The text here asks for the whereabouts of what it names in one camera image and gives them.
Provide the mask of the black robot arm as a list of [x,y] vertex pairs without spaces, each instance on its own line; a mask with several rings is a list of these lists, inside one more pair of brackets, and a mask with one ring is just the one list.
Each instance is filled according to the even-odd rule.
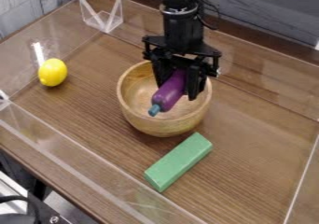
[[182,93],[193,101],[205,87],[206,76],[217,77],[221,52],[202,40],[202,0],[161,0],[162,35],[145,35],[142,58],[152,63],[160,87],[173,71],[185,72]]

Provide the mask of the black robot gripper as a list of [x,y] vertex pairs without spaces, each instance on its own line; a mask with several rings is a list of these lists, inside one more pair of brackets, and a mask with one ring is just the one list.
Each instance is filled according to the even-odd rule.
[[[164,35],[146,35],[141,42],[144,43],[142,57],[152,62],[152,69],[157,86],[160,87],[172,76],[174,66],[169,59],[173,55],[196,55],[202,61],[212,58],[213,63],[205,63],[206,74],[217,76],[217,60],[221,52],[209,47],[202,42],[204,9],[201,5],[172,8],[165,5],[158,7],[162,16]],[[190,65],[186,69],[186,95],[188,100],[193,101],[205,86],[205,73],[197,65]]]

